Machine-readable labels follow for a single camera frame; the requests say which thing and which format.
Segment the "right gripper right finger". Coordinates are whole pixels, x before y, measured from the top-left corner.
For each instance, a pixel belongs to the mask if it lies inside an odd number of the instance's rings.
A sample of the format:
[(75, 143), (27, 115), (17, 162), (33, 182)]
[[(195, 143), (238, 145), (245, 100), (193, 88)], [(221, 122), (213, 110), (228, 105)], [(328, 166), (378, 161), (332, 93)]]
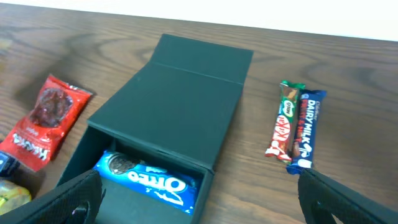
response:
[(397, 212), (313, 169), (300, 174), (298, 199), (307, 223), (397, 223)]

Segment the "red Hacks candy bag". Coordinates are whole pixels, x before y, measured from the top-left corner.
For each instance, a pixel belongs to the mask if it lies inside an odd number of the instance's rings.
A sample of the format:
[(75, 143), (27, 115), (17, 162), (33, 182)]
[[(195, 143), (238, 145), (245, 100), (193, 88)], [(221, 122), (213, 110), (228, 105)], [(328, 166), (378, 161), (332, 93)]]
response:
[(92, 92), (49, 75), (34, 109), (19, 120), (1, 143), (1, 152), (32, 171), (44, 168), (78, 119)]

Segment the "yellow snack bag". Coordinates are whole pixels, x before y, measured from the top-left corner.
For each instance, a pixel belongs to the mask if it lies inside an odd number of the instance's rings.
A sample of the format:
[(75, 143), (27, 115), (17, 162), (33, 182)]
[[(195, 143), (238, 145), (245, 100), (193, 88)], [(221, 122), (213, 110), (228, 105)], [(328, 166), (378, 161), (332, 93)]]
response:
[(10, 212), (32, 200), (30, 192), (8, 180), (1, 180), (1, 207), (0, 215)]

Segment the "blue Oreo cookie pack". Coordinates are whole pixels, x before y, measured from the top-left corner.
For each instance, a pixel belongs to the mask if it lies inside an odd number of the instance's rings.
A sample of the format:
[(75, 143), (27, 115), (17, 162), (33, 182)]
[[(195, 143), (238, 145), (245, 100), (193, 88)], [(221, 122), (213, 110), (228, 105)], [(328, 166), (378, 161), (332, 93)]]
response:
[(94, 165), (100, 176), (193, 215), (199, 181), (116, 151), (104, 151)]

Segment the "dark green cardboard box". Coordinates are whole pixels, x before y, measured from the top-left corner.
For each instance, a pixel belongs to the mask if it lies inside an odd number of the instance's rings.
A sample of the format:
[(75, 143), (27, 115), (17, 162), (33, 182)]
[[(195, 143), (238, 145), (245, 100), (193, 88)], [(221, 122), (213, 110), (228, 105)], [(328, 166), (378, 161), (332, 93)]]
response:
[(96, 223), (199, 223), (252, 50), (164, 34), (150, 60), (88, 119), (59, 182), (92, 169), (105, 150), (197, 182), (184, 210), (102, 179)]

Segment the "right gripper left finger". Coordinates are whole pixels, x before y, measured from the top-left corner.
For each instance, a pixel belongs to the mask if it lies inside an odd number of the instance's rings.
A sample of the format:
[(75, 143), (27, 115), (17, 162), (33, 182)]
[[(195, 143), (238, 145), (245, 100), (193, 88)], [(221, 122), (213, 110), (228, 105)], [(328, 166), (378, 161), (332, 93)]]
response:
[(1, 224), (94, 223), (103, 197), (99, 172), (89, 170), (1, 215)]

